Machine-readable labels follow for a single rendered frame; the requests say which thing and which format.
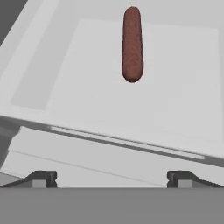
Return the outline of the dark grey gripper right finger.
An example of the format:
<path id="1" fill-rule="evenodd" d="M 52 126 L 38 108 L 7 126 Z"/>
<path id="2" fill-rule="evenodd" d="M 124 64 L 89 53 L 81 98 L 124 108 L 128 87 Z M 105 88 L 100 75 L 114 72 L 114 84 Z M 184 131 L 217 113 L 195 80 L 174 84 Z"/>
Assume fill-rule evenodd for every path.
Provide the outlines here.
<path id="1" fill-rule="evenodd" d="M 201 179 L 195 174 L 193 174 L 191 171 L 168 171 L 167 179 L 168 188 L 223 188 L 223 185 L 218 185 L 213 182 Z"/>

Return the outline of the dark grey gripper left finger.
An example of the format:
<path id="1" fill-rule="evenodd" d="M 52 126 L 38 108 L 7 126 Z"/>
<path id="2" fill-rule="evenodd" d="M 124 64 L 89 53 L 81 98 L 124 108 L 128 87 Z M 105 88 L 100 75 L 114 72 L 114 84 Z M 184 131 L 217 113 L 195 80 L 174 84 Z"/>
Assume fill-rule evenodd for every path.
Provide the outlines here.
<path id="1" fill-rule="evenodd" d="M 24 187 L 24 188 L 57 188 L 56 171 L 34 171 L 27 177 L 1 185 L 1 188 Z"/>

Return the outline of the white fridge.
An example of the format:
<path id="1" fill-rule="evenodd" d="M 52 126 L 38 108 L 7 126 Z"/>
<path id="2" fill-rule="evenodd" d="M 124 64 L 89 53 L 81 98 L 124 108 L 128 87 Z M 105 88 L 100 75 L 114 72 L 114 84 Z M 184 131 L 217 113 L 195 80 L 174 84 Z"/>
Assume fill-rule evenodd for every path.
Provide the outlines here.
<path id="1" fill-rule="evenodd" d="M 122 73 L 130 6 L 137 82 Z M 45 159 L 158 186 L 189 170 L 224 186 L 224 0 L 0 0 L 0 32 L 0 118 L 64 136 Z"/>

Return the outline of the brown sausage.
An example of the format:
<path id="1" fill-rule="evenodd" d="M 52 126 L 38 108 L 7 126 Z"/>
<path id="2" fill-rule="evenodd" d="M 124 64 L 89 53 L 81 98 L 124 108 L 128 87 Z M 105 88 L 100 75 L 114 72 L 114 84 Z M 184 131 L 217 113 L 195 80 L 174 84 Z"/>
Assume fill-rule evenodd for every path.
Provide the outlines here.
<path id="1" fill-rule="evenodd" d="M 144 72 L 144 50 L 141 13 L 130 6 L 123 16 L 122 25 L 122 76 L 128 82 L 137 82 Z"/>

